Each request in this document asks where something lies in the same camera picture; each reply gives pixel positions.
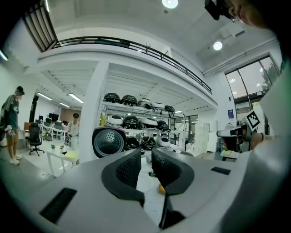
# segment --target green t-shirt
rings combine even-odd
[[[18,129],[18,113],[19,113],[19,102],[15,100],[14,95],[7,98],[6,110],[8,111],[8,125],[11,125],[12,130]]]

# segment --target table leg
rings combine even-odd
[[[53,169],[53,166],[52,166],[52,164],[51,164],[50,154],[49,154],[49,153],[46,153],[46,155],[47,155],[47,161],[48,161],[49,166],[50,166],[50,172],[51,172],[51,174],[52,174],[53,176],[55,176],[54,169]]]
[[[64,160],[61,159],[61,161],[62,161],[63,171],[65,172],[65,164],[64,164]]]

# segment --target ceiling light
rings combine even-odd
[[[80,100],[77,96],[74,94],[69,94],[69,96],[73,97],[75,100],[79,101],[80,103],[84,103],[82,100]]]
[[[66,106],[66,107],[70,107],[70,106],[67,106],[66,104],[63,104],[63,103],[60,103],[60,104]]]
[[[45,95],[43,95],[43,94],[41,94],[41,93],[37,93],[39,96],[42,96],[42,97],[44,97],[44,98],[46,98],[46,99],[48,99],[48,100],[52,100],[51,98],[49,98],[49,97],[47,97],[47,96],[45,96]]]
[[[8,61],[8,57],[0,50],[0,56],[5,60]]]
[[[46,10],[47,10],[47,12],[50,11],[48,1],[49,1],[49,0],[45,0],[45,6],[46,6]]]
[[[178,6],[178,0],[162,0],[163,5],[166,8],[173,9]]]
[[[220,49],[222,49],[222,43],[220,41],[217,41],[214,43],[213,48],[218,51]]]

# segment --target qr code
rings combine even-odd
[[[254,111],[247,115],[246,118],[253,129],[256,128],[260,123],[260,120]]]

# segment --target ceiling pipe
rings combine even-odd
[[[251,49],[248,49],[248,50],[246,50],[246,51],[244,51],[244,52],[242,52],[242,53],[240,53],[240,54],[238,54],[236,56],[233,56],[232,58],[230,58],[230,59],[228,59],[228,60],[216,65],[215,67],[203,72],[203,75],[212,74],[212,73],[221,71],[223,69],[226,69],[229,65],[231,65],[234,62],[236,62],[237,60],[239,60],[239,59],[241,59],[243,57],[246,57],[246,56],[250,55],[253,52],[258,51],[258,50],[262,49],[265,46],[270,46],[270,45],[272,45],[274,43],[278,43],[277,38],[269,39],[269,40],[267,40],[267,41],[265,41],[265,42],[263,42],[261,44],[258,44],[255,47],[252,47]]]

